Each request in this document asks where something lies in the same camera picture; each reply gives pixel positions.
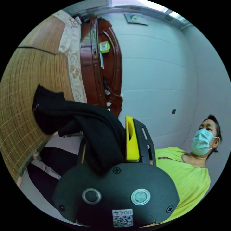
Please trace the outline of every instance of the person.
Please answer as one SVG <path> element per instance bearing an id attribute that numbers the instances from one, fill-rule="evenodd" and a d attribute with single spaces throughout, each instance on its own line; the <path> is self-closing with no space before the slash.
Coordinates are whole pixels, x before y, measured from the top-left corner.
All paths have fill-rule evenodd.
<path id="1" fill-rule="evenodd" d="M 210 176 L 205 167 L 206 160 L 222 141 L 220 125 L 215 116 L 209 115 L 198 127 L 192 139 L 192 151 L 185 152 L 177 147 L 155 150 L 157 167 L 165 171 L 174 181 L 179 204 L 172 215 L 161 224 L 174 220 L 192 210 L 204 197 L 210 187 Z M 61 177 L 77 163 L 77 155 L 55 147 L 45 147 L 40 157 L 42 162 Z M 44 198 L 52 205 L 58 179 L 33 164 L 27 167 L 29 177 Z"/>
<path id="2" fill-rule="evenodd" d="M 155 150 L 157 167 L 172 178 L 180 198 L 174 212 L 161 224 L 186 214 L 202 200 L 210 187 L 209 171 L 205 163 L 213 152 L 218 152 L 217 147 L 221 141 L 220 125 L 214 115 L 209 115 L 198 127 L 190 153 L 177 147 Z"/>

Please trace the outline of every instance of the face mask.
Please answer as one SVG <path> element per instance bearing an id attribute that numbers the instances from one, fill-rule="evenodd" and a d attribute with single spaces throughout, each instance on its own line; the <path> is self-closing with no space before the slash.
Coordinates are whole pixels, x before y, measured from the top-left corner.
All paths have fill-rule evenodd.
<path id="1" fill-rule="evenodd" d="M 206 154 L 212 148 L 209 148 L 209 144 L 214 137 L 212 132 L 201 129 L 196 132 L 192 139 L 192 152 L 194 155 L 202 156 Z"/>

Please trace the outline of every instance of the person's leg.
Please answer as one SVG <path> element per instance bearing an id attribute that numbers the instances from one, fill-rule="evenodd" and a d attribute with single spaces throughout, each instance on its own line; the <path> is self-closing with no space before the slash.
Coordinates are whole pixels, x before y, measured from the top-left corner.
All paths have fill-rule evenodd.
<path id="1" fill-rule="evenodd" d="M 41 161 L 62 176 L 77 164 L 78 155 L 61 148 L 45 147 L 40 153 Z"/>
<path id="2" fill-rule="evenodd" d="M 46 172 L 44 172 L 39 167 L 30 163 L 27 166 L 28 175 L 35 185 L 35 187 L 39 190 L 39 192 L 43 195 L 43 197 L 52 205 L 54 203 L 52 201 L 52 196 L 54 194 L 55 187 L 58 183 L 58 179 L 50 176 Z"/>

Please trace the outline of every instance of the green object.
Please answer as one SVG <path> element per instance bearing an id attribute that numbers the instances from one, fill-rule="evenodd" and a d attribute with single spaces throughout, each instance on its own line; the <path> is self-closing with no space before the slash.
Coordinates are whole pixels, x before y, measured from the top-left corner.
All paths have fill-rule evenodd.
<path id="1" fill-rule="evenodd" d="M 110 44 L 109 42 L 101 42 L 99 44 L 99 50 L 101 51 L 102 54 L 108 53 L 110 50 Z"/>

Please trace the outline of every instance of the sticker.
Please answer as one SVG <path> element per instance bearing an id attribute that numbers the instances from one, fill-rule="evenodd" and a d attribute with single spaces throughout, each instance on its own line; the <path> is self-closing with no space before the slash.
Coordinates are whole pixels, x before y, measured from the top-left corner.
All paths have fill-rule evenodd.
<path id="1" fill-rule="evenodd" d="M 133 226 L 132 209 L 112 210 L 112 218 L 114 228 L 124 228 Z"/>

